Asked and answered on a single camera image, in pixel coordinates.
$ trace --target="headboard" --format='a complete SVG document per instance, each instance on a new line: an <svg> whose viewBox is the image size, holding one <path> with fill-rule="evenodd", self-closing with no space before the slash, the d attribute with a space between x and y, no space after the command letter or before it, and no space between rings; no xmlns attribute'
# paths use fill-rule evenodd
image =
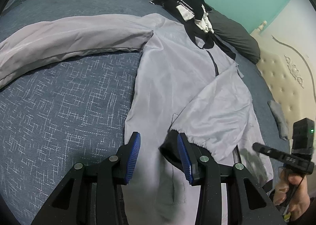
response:
<svg viewBox="0 0 316 225"><path fill-rule="evenodd" d="M316 119L316 73L306 54L292 46L291 42L274 35L262 36L265 25L266 22L263 22L251 33L261 51L257 67L274 100L282 106L291 138L295 121L305 117Z"/></svg>

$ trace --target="person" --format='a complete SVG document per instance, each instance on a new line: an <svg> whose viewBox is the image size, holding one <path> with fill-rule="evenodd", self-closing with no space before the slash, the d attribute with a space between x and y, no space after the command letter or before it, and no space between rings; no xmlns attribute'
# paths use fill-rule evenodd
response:
<svg viewBox="0 0 316 225"><path fill-rule="evenodd" d="M274 205L280 205L285 201L289 183L298 185L298 189L289 204L288 211L291 213L289 225L316 224L316 200L310 201L306 176L302 179L297 174L290 174L286 179L285 170L283 170L280 174L280 181L275 188Z"/></svg>

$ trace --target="dark gray pillow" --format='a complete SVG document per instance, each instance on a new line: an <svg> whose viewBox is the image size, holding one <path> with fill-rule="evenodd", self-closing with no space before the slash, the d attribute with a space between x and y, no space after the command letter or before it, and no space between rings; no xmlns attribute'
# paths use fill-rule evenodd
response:
<svg viewBox="0 0 316 225"><path fill-rule="evenodd" d="M245 58L254 64L258 63L260 60L258 43L249 35L246 29L214 8L208 13L214 33L222 40L231 44Z"/></svg>

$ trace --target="carved floral ornament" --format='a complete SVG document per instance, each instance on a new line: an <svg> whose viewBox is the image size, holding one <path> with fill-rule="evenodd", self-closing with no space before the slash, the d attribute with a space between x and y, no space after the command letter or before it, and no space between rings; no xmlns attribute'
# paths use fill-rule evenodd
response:
<svg viewBox="0 0 316 225"><path fill-rule="evenodd" d="M294 77L295 80L297 80L297 82L299 83L299 85L301 85L302 88L304 88L303 86L303 79L300 75L300 72L298 70L298 68L296 67L296 65L292 64L292 61L289 57L285 56L285 60L288 63L288 69L290 71L290 73L292 74L292 76Z"/></svg>

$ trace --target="mattress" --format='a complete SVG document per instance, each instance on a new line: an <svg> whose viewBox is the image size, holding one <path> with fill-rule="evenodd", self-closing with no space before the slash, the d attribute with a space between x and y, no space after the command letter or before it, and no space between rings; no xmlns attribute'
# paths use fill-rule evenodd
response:
<svg viewBox="0 0 316 225"><path fill-rule="evenodd" d="M28 24L111 13L159 13L175 20L149 0L27 0L0 18L0 41ZM21 224L31 223L74 163L101 162L123 144L140 57L75 57L28 72L1 90L0 194ZM265 81L238 53L236 62L264 142L288 152L267 105L273 98ZM276 173L280 164L272 165Z"/></svg>

